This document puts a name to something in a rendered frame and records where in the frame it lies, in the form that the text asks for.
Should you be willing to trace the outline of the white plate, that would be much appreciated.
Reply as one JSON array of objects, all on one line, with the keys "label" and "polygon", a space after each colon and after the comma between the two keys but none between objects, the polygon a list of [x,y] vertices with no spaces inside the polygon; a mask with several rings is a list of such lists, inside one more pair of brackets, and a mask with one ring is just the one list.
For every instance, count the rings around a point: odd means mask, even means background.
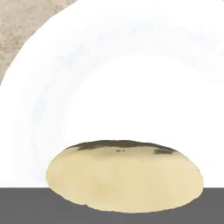
[{"label": "white plate", "polygon": [[224,187],[224,0],[77,0],[25,42],[0,85],[0,187],[42,187],[101,139],[171,147]]}]

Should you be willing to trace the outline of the beige mushroom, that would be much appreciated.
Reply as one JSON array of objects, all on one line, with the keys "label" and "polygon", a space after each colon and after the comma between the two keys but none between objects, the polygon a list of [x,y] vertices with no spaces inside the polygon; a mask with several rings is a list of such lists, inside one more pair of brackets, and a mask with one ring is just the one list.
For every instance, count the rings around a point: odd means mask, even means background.
[{"label": "beige mushroom", "polygon": [[203,192],[197,166],[154,143],[99,140],[64,149],[45,179],[61,197],[94,209],[128,214],[182,207]]}]

